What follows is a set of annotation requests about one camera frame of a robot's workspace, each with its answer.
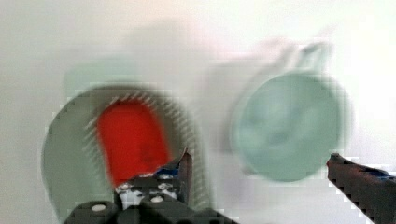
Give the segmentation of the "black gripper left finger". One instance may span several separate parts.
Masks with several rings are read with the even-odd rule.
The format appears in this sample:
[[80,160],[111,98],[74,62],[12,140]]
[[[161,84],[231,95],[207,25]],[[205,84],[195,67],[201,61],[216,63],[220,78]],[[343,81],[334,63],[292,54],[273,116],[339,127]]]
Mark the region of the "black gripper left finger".
[[151,174],[114,188],[114,200],[78,205],[64,224],[238,224],[211,208],[189,206],[192,158],[187,150]]

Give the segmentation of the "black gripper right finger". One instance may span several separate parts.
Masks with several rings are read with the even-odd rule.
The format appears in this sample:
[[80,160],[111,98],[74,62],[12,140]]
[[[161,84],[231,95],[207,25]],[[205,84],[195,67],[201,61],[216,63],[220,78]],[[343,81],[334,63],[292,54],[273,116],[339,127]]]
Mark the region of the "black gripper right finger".
[[396,181],[388,172],[360,165],[333,153],[328,179],[374,224],[395,224]]

